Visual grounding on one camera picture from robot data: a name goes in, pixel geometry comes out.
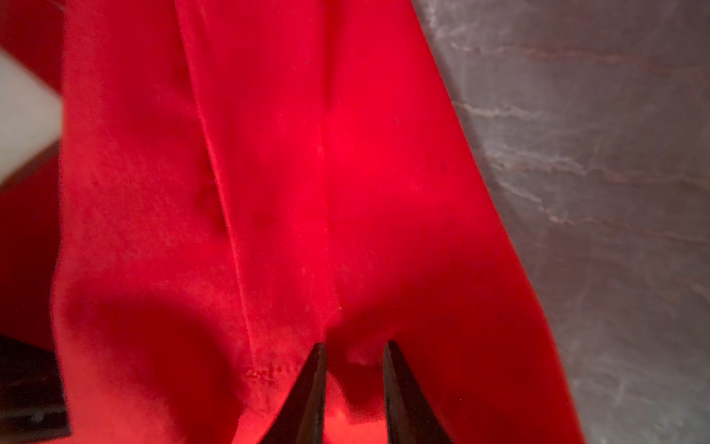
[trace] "black object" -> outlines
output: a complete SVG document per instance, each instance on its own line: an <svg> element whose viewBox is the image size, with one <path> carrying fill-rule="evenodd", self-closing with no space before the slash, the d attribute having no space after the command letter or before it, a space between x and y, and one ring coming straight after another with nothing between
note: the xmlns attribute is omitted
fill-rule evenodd
<svg viewBox="0 0 710 444"><path fill-rule="evenodd" d="M394 341L385 347L383 374L389 443L452 444ZM325 346L318 343L260 444L322 444L325 375Z"/></svg>
<svg viewBox="0 0 710 444"><path fill-rule="evenodd" d="M55 355L0 335L0 443L69 434Z"/></svg>

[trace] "gray marble surface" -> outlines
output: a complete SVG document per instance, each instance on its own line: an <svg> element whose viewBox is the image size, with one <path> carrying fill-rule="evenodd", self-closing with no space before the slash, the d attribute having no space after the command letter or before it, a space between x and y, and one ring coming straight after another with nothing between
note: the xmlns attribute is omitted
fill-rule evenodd
<svg viewBox="0 0 710 444"><path fill-rule="evenodd" d="M710 443L710 0L415 0L589 444Z"/></svg>

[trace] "red sleeve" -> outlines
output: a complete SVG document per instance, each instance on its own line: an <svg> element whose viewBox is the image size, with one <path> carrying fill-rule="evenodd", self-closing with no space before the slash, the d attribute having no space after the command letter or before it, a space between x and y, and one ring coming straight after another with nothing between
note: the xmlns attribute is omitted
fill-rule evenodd
<svg viewBox="0 0 710 444"><path fill-rule="evenodd" d="M583 443L408 0L67 3L55 339L73 438L253 443L316 341L326 439L402 347L458 443Z"/></svg>

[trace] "gray stone surface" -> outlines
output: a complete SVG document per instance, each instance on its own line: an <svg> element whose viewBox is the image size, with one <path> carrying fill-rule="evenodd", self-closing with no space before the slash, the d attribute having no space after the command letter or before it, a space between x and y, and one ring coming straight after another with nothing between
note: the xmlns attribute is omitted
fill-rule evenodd
<svg viewBox="0 0 710 444"><path fill-rule="evenodd" d="M589 444L710 443L710 1L415 3Z"/></svg>

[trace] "white surface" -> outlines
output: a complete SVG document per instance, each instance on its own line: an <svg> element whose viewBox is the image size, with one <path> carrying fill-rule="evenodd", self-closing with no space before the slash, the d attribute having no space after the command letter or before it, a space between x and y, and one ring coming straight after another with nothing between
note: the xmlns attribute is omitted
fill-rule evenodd
<svg viewBox="0 0 710 444"><path fill-rule="evenodd" d="M0 50L0 183L56 141L60 96Z"/></svg>

